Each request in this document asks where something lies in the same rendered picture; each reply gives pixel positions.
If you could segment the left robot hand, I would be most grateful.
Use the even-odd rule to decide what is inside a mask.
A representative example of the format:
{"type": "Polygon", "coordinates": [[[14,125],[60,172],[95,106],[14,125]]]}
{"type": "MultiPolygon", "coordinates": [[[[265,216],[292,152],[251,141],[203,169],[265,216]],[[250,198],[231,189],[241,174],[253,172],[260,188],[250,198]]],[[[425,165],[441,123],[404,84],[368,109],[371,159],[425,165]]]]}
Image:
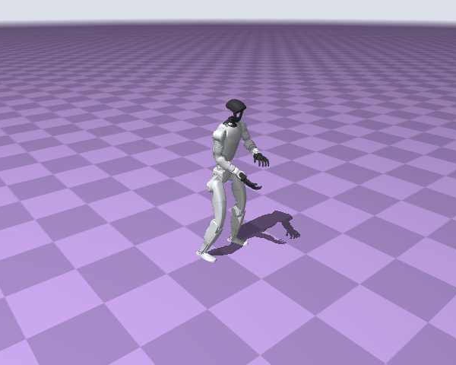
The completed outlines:
{"type": "Polygon", "coordinates": [[[261,165],[261,162],[262,162],[262,167],[264,166],[264,163],[265,163],[265,166],[267,166],[267,163],[268,163],[268,167],[269,167],[269,160],[265,156],[263,156],[261,153],[254,154],[254,163],[256,162],[256,160],[258,160],[259,166],[261,165]]]}

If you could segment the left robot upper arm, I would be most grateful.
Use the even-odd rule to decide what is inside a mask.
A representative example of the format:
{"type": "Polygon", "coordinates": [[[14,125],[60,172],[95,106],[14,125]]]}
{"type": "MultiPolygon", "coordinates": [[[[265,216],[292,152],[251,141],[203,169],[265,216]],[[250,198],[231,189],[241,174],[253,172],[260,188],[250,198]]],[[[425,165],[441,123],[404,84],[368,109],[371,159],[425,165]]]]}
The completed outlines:
{"type": "Polygon", "coordinates": [[[249,146],[252,143],[251,139],[250,139],[250,135],[249,135],[249,132],[247,130],[247,126],[244,122],[239,122],[241,125],[242,125],[242,139],[244,140],[244,145],[245,145],[245,148],[247,148],[247,150],[249,149],[249,146]]]}

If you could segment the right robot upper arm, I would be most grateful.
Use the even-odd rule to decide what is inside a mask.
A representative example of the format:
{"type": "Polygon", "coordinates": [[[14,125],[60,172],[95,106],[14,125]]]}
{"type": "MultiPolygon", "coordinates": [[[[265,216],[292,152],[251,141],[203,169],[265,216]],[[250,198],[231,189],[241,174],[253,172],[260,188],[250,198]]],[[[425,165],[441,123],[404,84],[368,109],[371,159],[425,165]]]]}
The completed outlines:
{"type": "Polygon", "coordinates": [[[226,160],[226,156],[222,154],[223,152],[223,142],[226,138],[226,129],[219,128],[214,131],[213,133],[213,140],[214,140],[214,153],[215,153],[215,161],[219,157],[222,157],[226,160]]]}

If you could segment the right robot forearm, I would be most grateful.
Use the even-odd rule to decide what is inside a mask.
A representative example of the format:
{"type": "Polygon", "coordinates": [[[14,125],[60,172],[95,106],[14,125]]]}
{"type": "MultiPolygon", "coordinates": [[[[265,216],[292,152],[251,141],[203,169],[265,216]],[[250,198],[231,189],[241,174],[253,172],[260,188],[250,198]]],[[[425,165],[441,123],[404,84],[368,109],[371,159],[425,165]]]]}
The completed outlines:
{"type": "MultiPolygon", "coordinates": [[[[239,168],[235,167],[234,165],[231,164],[231,162],[229,161],[225,161],[224,158],[222,157],[219,157],[217,159],[217,163],[220,165],[221,168],[223,168],[224,170],[227,170],[229,171],[231,174],[233,174],[234,176],[237,176],[238,179],[242,179],[240,176],[239,176],[239,173],[244,173],[243,171],[239,170],[239,168]]],[[[245,174],[245,173],[244,173],[245,174]]]]}

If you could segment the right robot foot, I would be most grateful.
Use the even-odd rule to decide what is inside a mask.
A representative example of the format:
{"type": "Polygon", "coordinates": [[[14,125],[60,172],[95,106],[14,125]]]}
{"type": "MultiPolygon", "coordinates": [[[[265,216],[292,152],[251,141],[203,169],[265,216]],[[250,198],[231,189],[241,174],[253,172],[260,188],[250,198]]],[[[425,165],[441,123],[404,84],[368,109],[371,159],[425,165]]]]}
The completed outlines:
{"type": "MultiPolygon", "coordinates": [[[[215,257],[213,257],[212,255],[210,255],[209,253],[204,252],[204,254],[201,255],[201,254],[199,253],[199,251],[200,251],[200,250],[198,250],[198,251],[195,253],[197,256],[200,256],[200,257],[202,257],[203,259],[205,259],[205,260],[207,260],[207,261],[209,261],[209,262],[215,262],[215,261],[217,260],[215,257]]],[[[203,252],[202,252],[202,253],[203,253],[203,252]]]]}

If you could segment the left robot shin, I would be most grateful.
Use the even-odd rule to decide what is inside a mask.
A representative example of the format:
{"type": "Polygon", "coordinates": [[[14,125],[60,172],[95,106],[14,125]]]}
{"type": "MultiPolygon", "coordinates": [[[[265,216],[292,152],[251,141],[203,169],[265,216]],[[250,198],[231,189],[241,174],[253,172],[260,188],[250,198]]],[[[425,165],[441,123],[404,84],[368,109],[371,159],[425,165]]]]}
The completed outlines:
{"type": "Polygon", "coordinates": [[[231,216],[231,235],[230,240],[235,240],[236,236],[238,235],[239,229],[242,226],[242,222],[245,216],[245,211],[240,216],[235,216],[234,214],[231,216]]]}

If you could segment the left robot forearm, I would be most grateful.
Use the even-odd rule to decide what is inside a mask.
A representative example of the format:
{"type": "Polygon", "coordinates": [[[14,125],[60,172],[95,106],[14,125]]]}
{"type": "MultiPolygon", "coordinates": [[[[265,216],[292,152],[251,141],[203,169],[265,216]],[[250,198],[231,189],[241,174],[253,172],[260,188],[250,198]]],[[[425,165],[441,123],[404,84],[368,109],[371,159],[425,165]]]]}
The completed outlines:
{"type": "Polygon", "coordinates": [[[255,145],[254,141],[253,141],[253,140],[251,140],[251,141],[252,141],[253,144],[251,144],[251,145],[249,146],[249,151],[252,153],[252,156],[254,156],[254,154],[261,153],[261,152],[258,150],[257,146],[255,145]]]}

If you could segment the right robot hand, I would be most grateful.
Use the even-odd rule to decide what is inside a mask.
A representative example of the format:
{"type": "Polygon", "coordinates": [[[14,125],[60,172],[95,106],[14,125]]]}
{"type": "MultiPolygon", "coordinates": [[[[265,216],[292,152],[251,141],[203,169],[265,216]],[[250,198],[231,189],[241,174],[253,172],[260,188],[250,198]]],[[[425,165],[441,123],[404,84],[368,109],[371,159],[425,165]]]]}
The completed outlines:
{"type": "Polygon", "coordinates": [[[239,176],[242,178],[241,181],[243,181],[247,186],[251,187],[252,189],[260,189],[261,186],[256,187],[257,183],[250,182],[246,177],[244,173],[239,173],[239,176]]]}

